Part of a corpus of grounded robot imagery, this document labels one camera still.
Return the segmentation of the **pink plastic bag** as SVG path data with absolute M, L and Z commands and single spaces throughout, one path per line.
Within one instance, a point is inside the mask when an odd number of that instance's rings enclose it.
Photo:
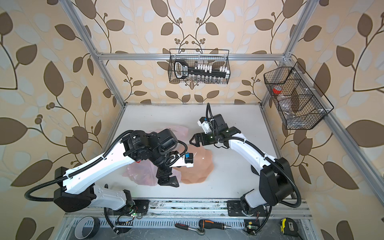
M 186 141 L 189 129 L 187 127 L 173 125 L 169 129 L 176 135 L 180 141 Z M 124 170 L 122 176 L 128 178 L 140 186 L 157 186 L 158 179 L 156 178 L 158 168 L 154 166 L 149 160 L 141 161 L 140 163 L 133 163 L 128 165 Z

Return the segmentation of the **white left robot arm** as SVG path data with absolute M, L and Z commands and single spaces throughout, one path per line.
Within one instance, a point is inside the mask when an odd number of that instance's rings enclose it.
M 109 148 L 96 158 L 73 169 L 58 168 L 55 179 L 37 185 L 25 193 L 34 202 L 53 202 L 66 213 L 87 207 L 119 211 L 134 206 L 128 190 L 113 191 L 96 182 L 124 166 L 149 160 L 157 167 L 158 185 L 178 188 L 172 169 L 192 166 L 194 155 L 186 143 L 165 129 L 159 133 L 128 130 L 120 134 Z

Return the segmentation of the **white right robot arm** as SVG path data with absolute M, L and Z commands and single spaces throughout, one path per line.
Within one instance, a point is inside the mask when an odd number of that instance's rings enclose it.
M 241 197 L 241 208 L 245 215 L 253 215 L 260 206 L 273 207 L 283 204 L 298 208 L 302 204 L 300 191 L 295 184 L 291 166 L 285 158 L 268 155 L 251 143 L 239 129 L 231 127 L 194 134 L 190 144 L 195 147 L 222 143 L 245 158 L 259 174 L 259 187 Z

